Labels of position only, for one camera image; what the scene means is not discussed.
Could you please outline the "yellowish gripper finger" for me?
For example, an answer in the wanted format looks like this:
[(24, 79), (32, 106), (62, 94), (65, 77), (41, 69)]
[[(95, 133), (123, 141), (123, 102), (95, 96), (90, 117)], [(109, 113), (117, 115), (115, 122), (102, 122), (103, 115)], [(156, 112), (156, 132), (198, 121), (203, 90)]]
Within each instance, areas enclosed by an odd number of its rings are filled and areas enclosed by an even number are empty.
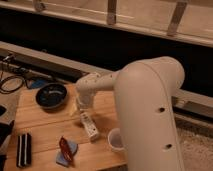
[(76, 103), (73, 103), (73, 104), (71, 105), (69, 115), (70, 115), (70, 116), (73, 116), (73, 115), (76, 114), (77, 111), (78, 111), (77, 105), (76, 105)]

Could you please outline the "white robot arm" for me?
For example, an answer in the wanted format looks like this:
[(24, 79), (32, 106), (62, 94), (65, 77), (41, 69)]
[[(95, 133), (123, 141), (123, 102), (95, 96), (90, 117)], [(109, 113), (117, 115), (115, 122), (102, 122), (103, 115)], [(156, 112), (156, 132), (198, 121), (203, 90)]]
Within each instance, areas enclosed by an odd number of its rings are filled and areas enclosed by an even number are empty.
[(91, 108), (98, 91), (112, 90), (128, 170), (185, 171), (172, 109), (184, 78), (172, 57), (138, 60), (108, 75), (80, 78), (77, 105)]

